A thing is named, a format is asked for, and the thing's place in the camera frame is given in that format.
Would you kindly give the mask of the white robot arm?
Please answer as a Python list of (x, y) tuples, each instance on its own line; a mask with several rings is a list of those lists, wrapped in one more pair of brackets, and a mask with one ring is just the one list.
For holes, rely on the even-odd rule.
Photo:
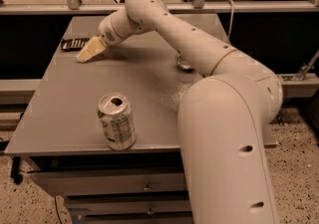
[(177, 114), (194, 224), (279, 224), (264, 151), (265, 128), (282, 105), (267, 67), (170, 14), (160, 0), (126, 0), (80, 52), (85, 63), (131, 35), (154, 30), (198, 73)]

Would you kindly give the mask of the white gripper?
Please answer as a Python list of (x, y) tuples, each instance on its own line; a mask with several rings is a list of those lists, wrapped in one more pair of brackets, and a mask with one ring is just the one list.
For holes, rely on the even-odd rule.
[(115, 46), (122, 43), (125, 39), (119, 36), (112, 26), (111, 21), (105, 18), (98, 26), (101, 37), (92, 37), (88, 43), (82, 48), (77, 56), (77, 61), (86, 63), (103, 52), (108, 46)]

